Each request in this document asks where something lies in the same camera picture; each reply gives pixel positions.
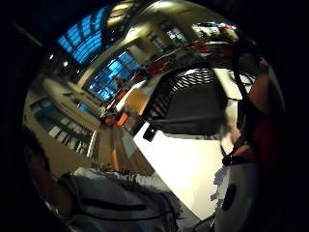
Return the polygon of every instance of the man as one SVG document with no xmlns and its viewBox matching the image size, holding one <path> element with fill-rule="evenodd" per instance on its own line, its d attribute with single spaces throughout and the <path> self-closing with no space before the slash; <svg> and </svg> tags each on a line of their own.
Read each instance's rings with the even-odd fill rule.
<svg viewBox="0 0 309 232">
<path fill-rule="evenodd" d="M 199 221 L 157 175 L 81 167 L 56 182 L 36 136 L 25 129 L 24 137 L 34 185 L 71 231 L 191 231 Z"/>
</svg>

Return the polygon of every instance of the wall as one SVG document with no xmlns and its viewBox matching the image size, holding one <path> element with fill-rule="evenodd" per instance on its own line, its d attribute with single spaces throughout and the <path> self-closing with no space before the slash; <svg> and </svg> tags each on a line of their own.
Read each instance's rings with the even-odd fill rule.
<svg viewBox="0 0 309 232">
<path fill-rule="evenodd" d="M 30 105 L 45 97 L 47 97 L 47 95 L 38 95 L 32 91 L 28 92 L 24 105 L 24 124 L 36 134 L 45 149 L 46 155 L 49 158 L 52 174 L 59 177 L 68 171 L 74 171 L 79 166 L 90 167 L 90 159 L 76 154 L 65 145 L 54 140 L 47 134 L 33 115 Z"/>
<path fill-rule="evenodd" d="M 64 96 L 64 94 L 71 93 L 70 89 L 50 78 L 46 78 L 43 81 L 42 86 L 57 108 L 64 112 L 68 117 L 72 118 L 76 123 L 83 125 L 90 131 L 98 129 L 100 121 L 97 118 L 82 111 L 71 101 L 71 99 Z"/>
</svg>

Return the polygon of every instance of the blue window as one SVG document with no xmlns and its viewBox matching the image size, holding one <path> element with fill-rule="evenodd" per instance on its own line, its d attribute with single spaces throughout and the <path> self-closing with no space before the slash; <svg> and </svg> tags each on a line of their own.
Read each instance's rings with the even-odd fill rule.
<svg viewBox="0 0 309 232">
<path fill-rule="evenodd" d="M 139 65 L 134 58 L 127 52 L 123 52 L 119 56 L 112 59 L 106 67 L 98 73 L 96 79 L 90 86 L 90 91 L 97 94 L 103 100 L 107 100 L 115 96 L 119 90 L 115 82 L 112 81 L 115 76 L 125 80 L 132 75 L 132 70 L 138 68 Z"/>
<path fill-rule="evenodd" d="M 70 45 L 69 41 L 66 39 L 65 36 L 62 36 L 59 40 L 58 43 L 67 51 L 71 52 L 73 50 L 72 46 Z"/>
<path fill-rule="evenodd" d="M 68 31 L 68 38 L 70 39 L 70 41 L 71 41 L 71 43 L 72 43 L 73 45 L 77 45 L 78 43 L 81 42 L 77 24 L 76 24 L 76 25 L 73 25 L 73 26 L 71 27 L 71 29 L 69 29 L 69 31 Z"/>
<path fill-rule="evenodd" d="M 97 17 L 96 17 L 96 22 L 95 22 L 95 28 L 96 30 L 99 29 L 99 25 L 100 25 L 100 21 L 102 19 L 102 15 L 103 15 L 103 9 L 98 11 Z"/>
<path fill-rule="evenodd" d="M 83 34 L 84 34 L 84 37 L 87 37 L 89 34 L 90 34 L 90 16 L 87 16 L 85 17 L 83 20 L 82 20 L 82 27 L 83 27 Z"/>
<path fill-rule="evenodd" d="M 96 51 L 101 48 L 101 25 L 105 20 L 106 10 L 109 7 L 102 8 L 94 14 L 93 22 L 91 16 L 87 15 L 62 36 L 58 43 L 79 63 L 91 61 L 96 57 Z"/>
</svg>

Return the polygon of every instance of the floor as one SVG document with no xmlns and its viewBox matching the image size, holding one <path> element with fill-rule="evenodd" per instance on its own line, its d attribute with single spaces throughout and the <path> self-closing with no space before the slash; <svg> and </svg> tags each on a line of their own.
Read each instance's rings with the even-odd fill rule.
<svg viewBox="0 0 309 232">
<path fill-rule="evenodd" d="M 112 167 L 116 165 L 119 170 L 127 170 L 130 173 L 142 175 L 155 173 L 134 144 L 132 137 L 121 127 L 110 128 L 106 125 L 99 127 L 97 153 L 98 163 L 105 165 L 110 163 Z"/>
</svg>

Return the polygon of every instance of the ceiling light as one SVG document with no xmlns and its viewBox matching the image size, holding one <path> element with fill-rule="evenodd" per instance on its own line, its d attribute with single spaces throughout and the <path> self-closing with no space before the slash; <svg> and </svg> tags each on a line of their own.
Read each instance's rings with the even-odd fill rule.
<svg viewBox="0 0 309 232">
<path fill-rule="evenodd" d="M 173 3 L 169 1 L 158 1 L 154 3 L 154 7 L 156 8 L 167 8 L 171 6 L 173 6 Z"/>
</svg>

